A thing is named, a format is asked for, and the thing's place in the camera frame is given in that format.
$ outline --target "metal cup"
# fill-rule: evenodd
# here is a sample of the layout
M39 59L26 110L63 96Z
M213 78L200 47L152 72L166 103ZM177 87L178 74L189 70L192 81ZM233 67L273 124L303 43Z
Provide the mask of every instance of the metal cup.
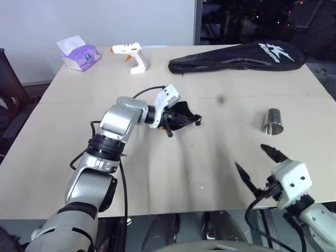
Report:
M281 114L278 109L269 109L264 116L261 131L266 135L278 135L283 131Z

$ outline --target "table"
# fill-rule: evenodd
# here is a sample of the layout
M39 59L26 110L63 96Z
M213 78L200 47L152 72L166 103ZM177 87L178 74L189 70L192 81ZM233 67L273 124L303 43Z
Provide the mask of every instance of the table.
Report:
M123 158L129 215L242 209L253 200L241 181L237 161L260 187L275 163L265 143L305 162L317 202L336 200L335 102L303 66L294 71L222 70L174 75L168 61L223 46L145 49L151 67L130 75L134 62L99 48L102 59L86 72L62 66L0 166L0 219L43 219L64 205L73 174L69 162L87 146L89 122L100 120L119 96L173 84L202 125L189 125L168 138L165 131L134 129ZM149 104L157 91L139 97ZM264 135L260 125L269 108L281 111L284 131ZM117 190L100 217L123 215L119 169ZM272 200L260 206L275 206Z

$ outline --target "tissue box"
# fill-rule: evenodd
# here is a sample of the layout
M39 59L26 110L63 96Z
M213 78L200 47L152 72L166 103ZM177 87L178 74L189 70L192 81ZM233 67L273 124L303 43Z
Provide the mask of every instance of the tissue box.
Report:
M85 71L100 59L96 47L85 44L79 36L63 39L56 44L62 50L61 57L69 68Z

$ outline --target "white glue gun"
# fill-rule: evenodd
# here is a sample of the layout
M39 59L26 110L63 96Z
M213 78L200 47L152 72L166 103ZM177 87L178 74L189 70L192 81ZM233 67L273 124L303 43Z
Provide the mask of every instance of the white glue gun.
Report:
M128 54L125 61L128 61L132 57L136 59L138 66L131 68L132 75L146 71L147 60L142 53L142 48L139 43L112 46L110 52L113 54Z

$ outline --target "chair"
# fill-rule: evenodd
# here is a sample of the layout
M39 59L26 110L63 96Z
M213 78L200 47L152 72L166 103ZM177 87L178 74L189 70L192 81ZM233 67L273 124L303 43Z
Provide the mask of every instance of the chair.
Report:
M8 108L8 113L2 114L2 119L10 114L8 116L10 120L7 119L0 135L0 153L3 158L37 103L29 97L21 85L2 48L0 48L0 97Z

